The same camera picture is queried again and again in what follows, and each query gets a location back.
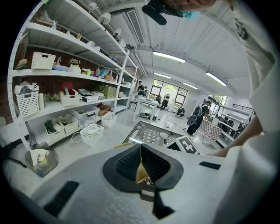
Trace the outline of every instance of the person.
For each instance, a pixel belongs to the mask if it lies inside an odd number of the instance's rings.
[[[149,91],[148,91],[147,86],[144,87],[144,93],[145,93],[145,97],[147,97],[149,95]]]
[[[277,47],[264,31],[265,28],[246,3],[241,0],[225,1],[228,2],[230,9],[233,11],[238,36],[247,54],[251,83],[250,96],[252,96],[275,64],[278,56]],[[162,2],[170,10],[178,9],[179,4],[180,12],[178,13],[182,14],[186,12],[205,11],[213,6],[216,0],[162,0]],[[225,157],[231,148],[243,145],[247,139],[259,135],[262,131],[263,129],[258,116],[255,116],[244,131],[232,141],[231,144],[214,155]]]
[[[203,117],[208,117],[208,114],[209,114],[209,109],[208,107],[211,106],[211,101],[206,101],[206,103],[203,103],[200,107],[201,107],[201,115],[198,116],[196,118],[196,122],[194,122],[193,125],[191,125],[188,130],[187,130],[187,133],[190,135],[190,136],[193,136],[193,134],[198,130],[198,128],[200,127],[202,121],[203,121]]]
[[[170,99],[170,95],[169,94],[166,94],[163,98],[163,102],[162,102],[162,105],[161,105],[161,110],[165,110],[168,102],[169,102],[169,99]]]
[[[142,85],[142,81],[139,81],[139,86],[137,88],[138,91],[138,95],[139,96],[144,96],[145,95],[145,91],[144,91],[144,86]]]
[[[185,116],[185,109],[182,106],[178,109],[178,111],[175,115],[175,117],[178,117],[178,116],[179,116],[179,118],[182,118],[182,119],[183,119],[183,116]]]

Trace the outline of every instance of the white table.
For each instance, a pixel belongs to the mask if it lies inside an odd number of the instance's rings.
[[[156,113],[156,110],[157,110],[157,106],[158,106],[158,102],[153,100],[153,101],[149,101],[147,100],[145,97],[141,97],[138,99],[138,102],[137,102],[137,105],[136,105],[136,110],[134,112],[134,117],[133,117],[133,120],[132,122],[135,121],[135,118],[136,116],[139,116],[140,115],[140,111],[141,111],[141,108],[144,104],[148,104],[148,105],[152,105],[154,106],[154,108],[152,109],[152,115],[150,116],[150,121],[149,123],[151,123],[151,121],[153,120],[153,117]]]

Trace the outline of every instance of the checkered pattern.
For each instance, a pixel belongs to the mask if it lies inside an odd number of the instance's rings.
[[[214,141],[216,141],[222,133],[221,128],[206,120],[202,121],[200,130],[205,133],[205,138],[212,138]]]

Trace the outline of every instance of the stool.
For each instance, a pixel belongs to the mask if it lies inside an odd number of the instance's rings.
[[[137,105],[137,102],[136,102],[136,101],[130,101],[128,109],[130,109],[130,107],[131,107],[132,104],[135,104],[135,108],[134,108],[134,112],[135,112],[135,110],[136,110],[136,105]]]

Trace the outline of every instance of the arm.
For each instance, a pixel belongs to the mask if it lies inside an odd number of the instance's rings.
[[[228,151],[232,147],[243,145],[247,139],[255,135],[259,135],[262,131],[263,129],[259,122],[259,119],[257,116],[255,116],[252,119],[252,121],[247,125],[247,127],[244,129],[244,131],[232,143],[230,143],[227,147],[220,150],[219,152],[215,153],[213,156],[226,157]]]

